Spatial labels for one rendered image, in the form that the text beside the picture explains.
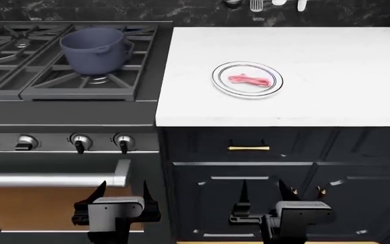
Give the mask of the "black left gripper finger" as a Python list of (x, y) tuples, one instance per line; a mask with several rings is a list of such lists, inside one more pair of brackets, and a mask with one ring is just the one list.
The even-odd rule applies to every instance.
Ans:
[(144, 180), (143, 198), (144, 198), (145, 204), (157, 204), (157, 201), (155, 201), (152, 198), (152, 195), (150, 194), (146, 180)]
[(107, 182), (103, 181), (96, 190), (87, 198), (87, 203), (93, 203), (96, 199), (99, 199), (104, 196), (106, 192)]

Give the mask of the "blue-grey cooking pot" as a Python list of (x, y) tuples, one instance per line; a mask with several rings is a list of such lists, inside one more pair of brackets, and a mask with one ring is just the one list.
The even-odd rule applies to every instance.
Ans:
[(130, 59), (135, 44), (114, 28), (84, 28), (63, 36), (60, 47), (76, 73), (107, 75)]

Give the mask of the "dark navy drawer front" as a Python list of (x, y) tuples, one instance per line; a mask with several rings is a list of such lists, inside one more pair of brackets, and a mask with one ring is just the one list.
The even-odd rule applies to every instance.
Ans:
[(327, 161), (390, 161), (390, 127), (340, 129), (326, 156)]
[[(322, 127), (166, 127), (162, 137), (173, 162), (278, 162), (321, 159), (330, 130)], [(229, 141), (270, 151), (228, 152)]]

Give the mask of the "pink raw meat strip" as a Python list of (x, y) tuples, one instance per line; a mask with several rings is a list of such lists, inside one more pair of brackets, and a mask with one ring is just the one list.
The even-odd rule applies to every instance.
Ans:
[(228, 77), (231, 83), (247, 83), (250, 85), (257, 85), (259, 87), (271, 87), (273, 83), (266, 78), (248, 77), (246, 74), (233, 75)]

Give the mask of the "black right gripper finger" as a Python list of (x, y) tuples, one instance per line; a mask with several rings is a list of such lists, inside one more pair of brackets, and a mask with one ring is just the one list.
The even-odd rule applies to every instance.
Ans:
[(246, 180), (243, 180), (239, 203), (249, 203)]
[(278, 180), (278, 186), (283, 201), (300, 201), (299, 196), (291, 188), (287, 187), (283, 180)]

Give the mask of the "black cast iron stove grate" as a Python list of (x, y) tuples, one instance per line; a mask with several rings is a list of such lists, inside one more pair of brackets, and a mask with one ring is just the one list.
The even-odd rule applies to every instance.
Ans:
[[(33, 56), (62, 36), (69, 24), (0, 24), (0, 83), (8, 79)], [(20, 39), (30, 40), (26, 48), (15, 48)]]
[(81, 77), (92, 75), (81, 75), (72, 69), (59, 41), (59, 53), (47, 62), (45, 68), (20, 93), (24, 101), (134, 101), (156, 36), (157, 25), (75, 24), (70, 27), (68, 34), (84, 28), (114, 28), (123, 32), (135, 44), (132, 56), (120, 69), (107, 74), (109, 82), (88, 85)]

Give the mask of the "dark navy cabinet door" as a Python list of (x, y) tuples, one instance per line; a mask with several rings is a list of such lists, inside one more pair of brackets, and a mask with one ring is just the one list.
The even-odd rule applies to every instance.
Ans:
[(390, 165), (319, 163), (302, 191), (304, 199), (323, 201), (336, 215), (333, 223), (310, 226), (310, 241), (381, 241), (390, 231)]
[(255, 226), (230, 226), (229, 215), (246, 180), (252, 214), (266, 214), (281, 201), (278, 180), (298, 190), (311, 162), (174, 162), (179, 241), (260, 241)]

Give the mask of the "black gas range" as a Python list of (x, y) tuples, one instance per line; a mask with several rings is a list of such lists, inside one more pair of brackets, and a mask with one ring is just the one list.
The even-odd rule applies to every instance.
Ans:
[[(33, 56), (0, 83), (0, 174), (94, 174), (112, 173), (119, 160), (130, 160), (129, 185), (107, 186), (105, 197), (142, 197), (146, 180), (152, 198), (158, 201), (161, 219), (156, 223), (133, 223), (128, 244), (175, 244), (170, 223), (167, 189), (163, 174), (155, 114), (173, 23), (170, 21), (91, 22), (0, 22), (0, 24), (69, 24), (62, 36)], [(24, 101), (20, 93), (56, 54), (59, 40), (75, 24), (157, 25), (141, 83), (134, 101)], [(79, 155), (70, 143), (73, 134), (93, 140), (90, 150)], [(135, 148), (122, 154), (113, 142), (127, 134)], [(16, 151), (21, 135), (33, 136), (39, 147)], [(0, 244), (92, 244), (86, 230), (2, 231)]]

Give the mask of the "white plate with black rings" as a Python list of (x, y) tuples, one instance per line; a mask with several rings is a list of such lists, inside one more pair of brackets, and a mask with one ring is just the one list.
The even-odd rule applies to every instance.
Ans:
[[(269, 79), (271, 87), (259, 87), (247, 83), (231, 83), (228, 77), (246, 74), (248, 77)], [(283, 87), (282, 75), (275, 69), (257, 62), (235, 61), (217, 66), (211, 74), (213, 85), (221, 92), (242, 99), (265, 99), (276, 95)]]

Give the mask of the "silver and black stove knob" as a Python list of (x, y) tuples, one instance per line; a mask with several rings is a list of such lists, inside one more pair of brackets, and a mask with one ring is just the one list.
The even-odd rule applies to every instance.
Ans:
[(90, 150), (93, 146), (93, 140), (85, 134), (73, 134), (69, 140), (79, 155), (84, 154), (84, 152)]
[(127, 154), (135, 148), (135, 140), (127, 134), (116, 134), (113, 137), (114, 144), (118, 147), (122, 154)]
[(16, 141), (16, 151), (30, 151), (39, 147), (39, 141), (33, 136), (21, 135)]

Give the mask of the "oven door glass window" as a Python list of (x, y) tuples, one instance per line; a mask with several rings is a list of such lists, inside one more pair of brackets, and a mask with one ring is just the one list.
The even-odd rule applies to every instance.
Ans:
[(95, 188), (0, 188), (2, 231), (78, 231), (74, 204), (89, 197)]

